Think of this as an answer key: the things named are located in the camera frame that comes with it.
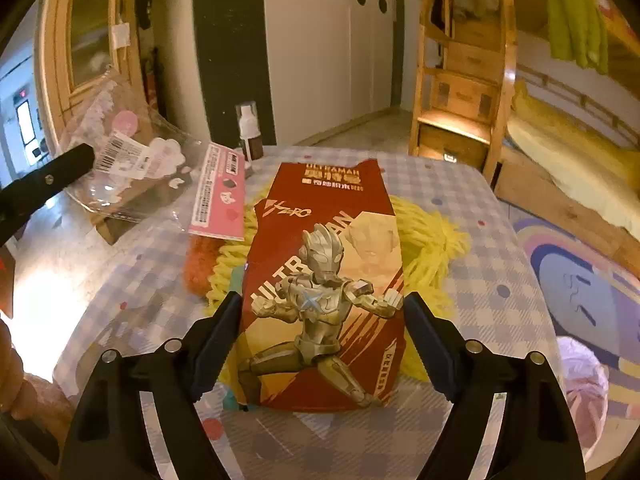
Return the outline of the clear plastic packaging bag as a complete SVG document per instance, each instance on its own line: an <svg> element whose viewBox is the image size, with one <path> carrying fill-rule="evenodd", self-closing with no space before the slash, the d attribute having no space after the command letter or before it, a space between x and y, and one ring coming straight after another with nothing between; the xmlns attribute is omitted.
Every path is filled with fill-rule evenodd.
<svg viewBox="0 0 640 480"><path fill-rule="evenodd" d="M62 153L91 146L94 162L67 188L98 216L140 222L198 183L207 144L171 125L112 68L79 104L58 140Z"/></svg>

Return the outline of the orange knitted wool item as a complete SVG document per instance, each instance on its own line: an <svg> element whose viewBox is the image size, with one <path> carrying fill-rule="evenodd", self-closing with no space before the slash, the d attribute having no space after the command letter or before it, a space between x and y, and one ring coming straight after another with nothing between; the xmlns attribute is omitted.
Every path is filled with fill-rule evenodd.
<svg viewBox="0 0 640 480"><path fill-rule="evenodd" d="M183 266L183 283L193 295L204 297L210 289L208 278L213 274L223 240L199 235L190 236L186 261Z"/></svg>

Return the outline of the red Ultraman toy box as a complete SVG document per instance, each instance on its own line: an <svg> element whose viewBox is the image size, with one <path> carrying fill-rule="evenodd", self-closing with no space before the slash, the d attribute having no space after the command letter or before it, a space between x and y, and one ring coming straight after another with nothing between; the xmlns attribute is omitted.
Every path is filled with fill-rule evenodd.
<svg viewBox="0 0 640 480"><path fill-rule="evenodd" d="M387 403L406 348L404 271L378 163L286 162L254 211L238 401L307 413Z"/></svg>

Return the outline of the white trash bag bin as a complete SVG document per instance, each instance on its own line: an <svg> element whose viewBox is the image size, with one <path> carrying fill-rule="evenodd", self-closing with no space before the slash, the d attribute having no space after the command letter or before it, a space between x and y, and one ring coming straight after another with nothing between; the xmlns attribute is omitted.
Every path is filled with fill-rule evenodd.
<svg viewBox="0 0 640 480"><path fill-rule="evenodd" d="M608 375L596 355L578 340L558 342L567 405L587 463L602 438L608 414Z"/></svg>

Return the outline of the blue checkered table cloth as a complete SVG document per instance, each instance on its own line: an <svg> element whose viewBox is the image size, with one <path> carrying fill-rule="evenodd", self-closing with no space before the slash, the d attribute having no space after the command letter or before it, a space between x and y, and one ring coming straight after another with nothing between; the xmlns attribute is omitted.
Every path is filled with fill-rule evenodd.
<svg viewBox="0 0 640 480"><path fill-rule="evenodd" d="M503 206L475 169L404 154L376 153L386 190L448 217L471 239L450 264L444 289L465 338L505 356L537 350L560 362L535 273ZM91 297L54 369L74 398L101 353L155 350L200 318L203 299L183 286L189 239L172 221L149 222L120 240L125 257ZM224 386L196 409L235 479L413 479L449 412L431 385L398 378L386 408L334 415L254 408L232 411Z"/></svg>

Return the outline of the colourful rainbow rug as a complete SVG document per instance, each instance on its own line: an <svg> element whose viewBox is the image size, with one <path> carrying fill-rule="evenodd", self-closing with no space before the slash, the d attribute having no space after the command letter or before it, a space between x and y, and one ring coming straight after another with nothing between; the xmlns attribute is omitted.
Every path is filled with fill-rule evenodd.
<svg viewBox="0 0 640 480"><path fill-rule="evenodd" d="M608 412L639 417L639 280L573 235L536 218L513 225L555 333L588 347L608 372Z"/></svg>

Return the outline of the pink paper card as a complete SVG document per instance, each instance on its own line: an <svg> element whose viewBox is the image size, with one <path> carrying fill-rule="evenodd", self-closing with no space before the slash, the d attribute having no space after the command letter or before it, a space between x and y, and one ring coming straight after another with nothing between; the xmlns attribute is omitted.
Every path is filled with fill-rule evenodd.
<svg viewBox="0 0 640 480"><path fill-rule="evenodd" d="M198 177L188 232L218 240L242 240L244 197L243 154L209 144Z"/></svg>

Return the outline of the yellow yarn mop head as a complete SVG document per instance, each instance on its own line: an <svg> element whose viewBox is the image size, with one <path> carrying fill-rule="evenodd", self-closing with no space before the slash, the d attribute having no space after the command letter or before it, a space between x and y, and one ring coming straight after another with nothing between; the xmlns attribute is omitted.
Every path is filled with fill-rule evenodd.
<svg viewBox="0 0 640 480"><path fill-rule="evenodd" d="M206 316L216 312L230 290L232 270L246 263L257 233L254 206L266 198L268 192L268 186L263 186L244 207L244 240L227 240L214 251L214 260L205 271ZM438 211L426 212L410 200L395 195L390 202L398 223L405 292L418 292L435 316L454 322L458 317L457 308L444 291L444 281L448 278L450 263L469 252L471 237Z"/></svg>

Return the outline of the white brown spray bottle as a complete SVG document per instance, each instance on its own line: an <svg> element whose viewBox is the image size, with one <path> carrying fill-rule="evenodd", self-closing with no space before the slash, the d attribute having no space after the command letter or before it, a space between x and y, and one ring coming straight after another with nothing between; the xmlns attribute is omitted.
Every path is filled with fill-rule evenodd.
<svg viewBox="0 0 640 480"><path fill-rule="evenodd" d="M244 102L236 107L238 115L240 148L248 164L264 156L264 144L262 144L262 132L257 114L255 102Z"/></svg>

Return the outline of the yellow bed quilt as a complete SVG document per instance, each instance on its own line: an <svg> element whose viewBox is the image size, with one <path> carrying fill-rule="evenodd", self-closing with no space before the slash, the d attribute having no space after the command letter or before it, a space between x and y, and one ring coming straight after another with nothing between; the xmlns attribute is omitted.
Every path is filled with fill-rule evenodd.
<svg viewBox="0 0 640 480"><path fill-rule="evenodd" d="M531 96L522 80L514 86L508 135L567 197L639 236L637 151L582 128L574 117Z"/></svg>

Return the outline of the wooden bunk bed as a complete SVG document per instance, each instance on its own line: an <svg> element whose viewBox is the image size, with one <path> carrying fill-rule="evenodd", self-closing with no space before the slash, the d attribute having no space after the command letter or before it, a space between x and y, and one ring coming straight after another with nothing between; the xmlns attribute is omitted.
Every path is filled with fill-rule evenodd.
<svg viewBox="0 0 640 480"><path fill-rule="evenodd" d="M548 45L547 0L514 0L518 31L518 83L567 122L622 150L639 147L639 37L628 10L615 0L593 0L608 33L608 74L555 61ZM639 242L626 226L614 226L594 208L576 202L552 175L518 148L503 148L492 184L496 195L544 219L639 273Z"/></svg>

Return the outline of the white wardrobe with round holes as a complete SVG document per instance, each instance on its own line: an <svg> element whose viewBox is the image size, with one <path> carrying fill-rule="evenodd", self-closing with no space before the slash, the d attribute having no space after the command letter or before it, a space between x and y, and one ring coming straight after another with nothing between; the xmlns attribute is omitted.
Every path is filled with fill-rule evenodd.
<svg viewBox="0 0 640 480"><path fill-rule="evenodd" d="M274 130L296 144L392 105L394 0L264 0Z"/></svg>

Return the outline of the wooden stair drawers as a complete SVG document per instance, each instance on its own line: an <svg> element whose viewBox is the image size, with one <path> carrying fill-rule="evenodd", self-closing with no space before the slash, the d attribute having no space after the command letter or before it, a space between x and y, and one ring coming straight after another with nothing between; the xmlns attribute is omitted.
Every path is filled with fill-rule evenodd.
<svg viewBox="0 0 640 480"><path fill-rule="evenodd" d="M516 74L514 0L478 18L461 0L422 0L409 153L472 166L490 182Z"/></svg>

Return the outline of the green puffer jacket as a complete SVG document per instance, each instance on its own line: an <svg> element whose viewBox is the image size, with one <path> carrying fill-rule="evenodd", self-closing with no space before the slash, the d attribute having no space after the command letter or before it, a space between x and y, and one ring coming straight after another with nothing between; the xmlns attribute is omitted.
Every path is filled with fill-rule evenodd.
<svg viewBox="0 0 640 480"><path fill-rule="evenodd" d="M608 74L608 32L594 0L547 0L551 57Z"/></svg>

